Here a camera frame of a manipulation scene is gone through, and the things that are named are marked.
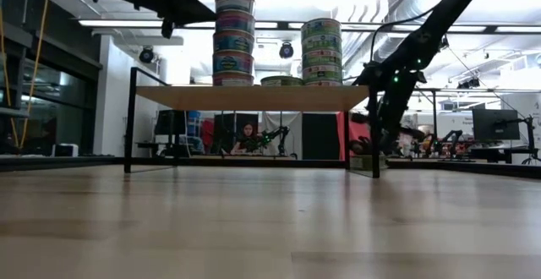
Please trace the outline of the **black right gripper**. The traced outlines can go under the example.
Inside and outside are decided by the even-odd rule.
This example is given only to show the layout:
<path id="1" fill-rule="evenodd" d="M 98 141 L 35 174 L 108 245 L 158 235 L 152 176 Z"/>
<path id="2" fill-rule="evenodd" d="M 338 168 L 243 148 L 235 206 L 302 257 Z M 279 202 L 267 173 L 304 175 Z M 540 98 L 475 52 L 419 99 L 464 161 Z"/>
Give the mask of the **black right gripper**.
<path id="1" fill-rule="evenodd" d="M 385 88 L 385 93 L 378 107 L 378 123 L 380 127 L 379 148 L 386 155 L 393 150 L 401 132 L 403 113 L 416 84 L 424 82 L 424 72 L 420 70 L 397 70 Z M 359 112 L 352 112 L 350 120 L 353 123 L 374 125 L 376 118 Z"/>

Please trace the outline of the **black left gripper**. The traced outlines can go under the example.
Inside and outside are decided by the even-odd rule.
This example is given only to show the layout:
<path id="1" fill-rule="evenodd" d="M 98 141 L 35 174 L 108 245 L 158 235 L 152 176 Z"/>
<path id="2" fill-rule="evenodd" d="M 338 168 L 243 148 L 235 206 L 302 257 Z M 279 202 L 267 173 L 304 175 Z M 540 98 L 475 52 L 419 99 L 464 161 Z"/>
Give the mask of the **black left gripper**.
<path id="1" fill-rule="evenodd" d="M 163 18 L 164 24 L 187 25 L 216 22 L 216 13 L 200 0 L 189 0 L 189 3 L 187 0 L 163 0 L 162 6 L 158 17 Z"/>

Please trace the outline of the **dark background monitor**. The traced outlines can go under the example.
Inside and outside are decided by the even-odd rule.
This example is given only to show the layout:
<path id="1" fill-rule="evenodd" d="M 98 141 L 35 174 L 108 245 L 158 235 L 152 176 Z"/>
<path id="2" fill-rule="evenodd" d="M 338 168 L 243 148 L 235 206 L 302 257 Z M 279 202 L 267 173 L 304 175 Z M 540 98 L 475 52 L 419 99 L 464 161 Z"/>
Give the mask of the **dark background monitor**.
<path id="1" fill-rule="evenodd" d="M 155 135 L 176 135 L 186 133 L 186 117 L 184 111 L 161 110 L 158 112 Z"/>

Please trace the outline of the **dark monitor on arm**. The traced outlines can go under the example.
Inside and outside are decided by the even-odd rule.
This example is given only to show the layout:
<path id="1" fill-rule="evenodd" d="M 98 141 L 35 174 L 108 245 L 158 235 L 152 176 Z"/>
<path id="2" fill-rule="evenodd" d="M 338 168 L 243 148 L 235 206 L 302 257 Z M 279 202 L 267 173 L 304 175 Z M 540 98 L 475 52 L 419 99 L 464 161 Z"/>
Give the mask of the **dark monitor on arm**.
<path id="1" fill-rule="evenodd" d="M 475 140 L 519 140 L 520 130 L 515 110 L 473 109 Z"/>

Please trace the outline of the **dark green label seafood can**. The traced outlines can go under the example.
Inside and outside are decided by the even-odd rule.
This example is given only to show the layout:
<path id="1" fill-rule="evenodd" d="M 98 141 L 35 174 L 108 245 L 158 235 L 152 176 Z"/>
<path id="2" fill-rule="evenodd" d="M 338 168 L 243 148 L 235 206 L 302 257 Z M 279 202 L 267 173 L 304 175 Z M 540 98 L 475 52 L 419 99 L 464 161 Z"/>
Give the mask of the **dark green label seafood can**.
<path id="1" fill-rule="evenodd" d="M 276 75 L 264 77 L 260 80 L 261 86 L 303 86 L 303 80 L 289 75 Z"/>

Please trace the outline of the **person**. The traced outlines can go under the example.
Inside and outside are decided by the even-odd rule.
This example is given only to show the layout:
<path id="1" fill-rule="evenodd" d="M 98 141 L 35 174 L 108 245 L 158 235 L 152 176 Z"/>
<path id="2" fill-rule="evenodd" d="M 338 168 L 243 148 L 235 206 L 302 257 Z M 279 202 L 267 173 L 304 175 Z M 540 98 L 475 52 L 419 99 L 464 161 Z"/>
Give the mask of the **person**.
<path id="1" fill-rule="evenodd" d="M 240 137 L 236 140 L 235 145 L 231 149 L 232 155 L 236 154 L 249 154 L 253 153 L 257 149 L 257 141 L 260 138 L 260 134 L 256 132 L 252 123 L 246 123 L 243 126 Z"/>

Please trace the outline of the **black partition panel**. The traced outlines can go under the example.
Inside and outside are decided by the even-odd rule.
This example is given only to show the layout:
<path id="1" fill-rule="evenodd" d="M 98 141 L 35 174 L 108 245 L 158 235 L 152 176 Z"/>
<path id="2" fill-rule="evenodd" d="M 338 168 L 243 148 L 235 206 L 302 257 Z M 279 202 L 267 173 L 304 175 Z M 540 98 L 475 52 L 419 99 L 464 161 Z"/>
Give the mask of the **black partition panel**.
<path id="1" fill-rule="evenodd" d="M 240 137 L 244 124 L 252 123 L 256 132 L 259 132 L 258 120 L 257 114 L 235 112 L 215 115 L 210 151 L 214 154 L 229 153 Z"/>
<path id="2" fill-rule="evenodd" d="M 304 160 L 312 161 L 340 159 L 336 114 L 303 114 L 302 155 Z"/>

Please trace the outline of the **white box device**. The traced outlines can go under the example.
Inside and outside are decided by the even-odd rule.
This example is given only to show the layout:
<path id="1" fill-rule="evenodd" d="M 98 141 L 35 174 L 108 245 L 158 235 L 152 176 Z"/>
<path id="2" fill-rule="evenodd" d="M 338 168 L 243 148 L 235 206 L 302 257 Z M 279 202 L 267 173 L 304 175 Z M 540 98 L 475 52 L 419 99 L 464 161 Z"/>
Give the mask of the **white box device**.
<path id="1" fill-rule="evenodd" d="M 52 156 L 55 157 L 77 157 L 79 146 L 76 144 L 56 144 L 52 148 Z"/>

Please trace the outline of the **grey hanging cloth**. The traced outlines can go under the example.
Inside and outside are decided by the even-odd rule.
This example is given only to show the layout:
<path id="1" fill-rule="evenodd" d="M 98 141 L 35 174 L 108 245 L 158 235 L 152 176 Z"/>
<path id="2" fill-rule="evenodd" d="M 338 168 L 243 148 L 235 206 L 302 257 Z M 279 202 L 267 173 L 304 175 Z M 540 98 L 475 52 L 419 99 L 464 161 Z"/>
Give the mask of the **grey hanging cloth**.
<path id="1" fill-rule="evenodd" d="M 303 159 L 303 115 L 301 112 L 262 112 L 259 129 L 272 132 L 280 126 L 288 127 L 289 133 L 284 139 L 286 156 L 295 154 L 298 160 Z"/>

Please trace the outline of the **red hanging cloth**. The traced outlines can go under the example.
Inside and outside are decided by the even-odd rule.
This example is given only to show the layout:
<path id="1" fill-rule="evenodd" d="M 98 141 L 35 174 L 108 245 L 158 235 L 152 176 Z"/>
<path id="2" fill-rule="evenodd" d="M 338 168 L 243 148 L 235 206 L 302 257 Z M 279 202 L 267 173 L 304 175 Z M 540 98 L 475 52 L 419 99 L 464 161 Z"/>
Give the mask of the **red hanging cloth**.
<path id="1" fill-rule="evenodd" d="M 346 142 L 344 140 L 344 113 L 338 112 L 336 114 L 336 128 L 337 128 L 337 137 L 339 143 L 339 160 L 343 161 L 345 158 L 345 146 Z M 349 139 L 358 140 L 360 136 L 369 138 L 369 126 L 366 123 L 355 123 L 351 118 L 349 118 Z"/>

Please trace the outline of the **colourful wall poster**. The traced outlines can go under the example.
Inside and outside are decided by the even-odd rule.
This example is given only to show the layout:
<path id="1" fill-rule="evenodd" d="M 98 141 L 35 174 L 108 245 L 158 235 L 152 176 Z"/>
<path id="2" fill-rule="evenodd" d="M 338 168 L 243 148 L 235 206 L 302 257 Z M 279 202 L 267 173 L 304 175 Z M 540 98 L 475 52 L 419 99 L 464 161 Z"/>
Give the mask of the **colourful wall poster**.
<path id="1" fill-rule="evenodd" d="M 401 135 L 407 135 L 416 140 L 423 138 L 424 133 L 417 129 L 417 117 L 415 115 L 404 115 L 402 117 Z"/>

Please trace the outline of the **blue storage bins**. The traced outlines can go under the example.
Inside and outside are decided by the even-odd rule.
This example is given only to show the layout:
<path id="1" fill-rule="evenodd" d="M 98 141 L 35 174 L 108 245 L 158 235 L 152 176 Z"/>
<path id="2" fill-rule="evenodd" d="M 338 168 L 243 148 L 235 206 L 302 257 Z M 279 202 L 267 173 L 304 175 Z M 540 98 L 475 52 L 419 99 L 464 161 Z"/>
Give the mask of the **blue storage bins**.
<path id="1" fill-rule="evenodd" d="M 189 111 L 187 112 L 187 136 L 200 137 L 201 130 L 201 112 L 198 111 Z"/>

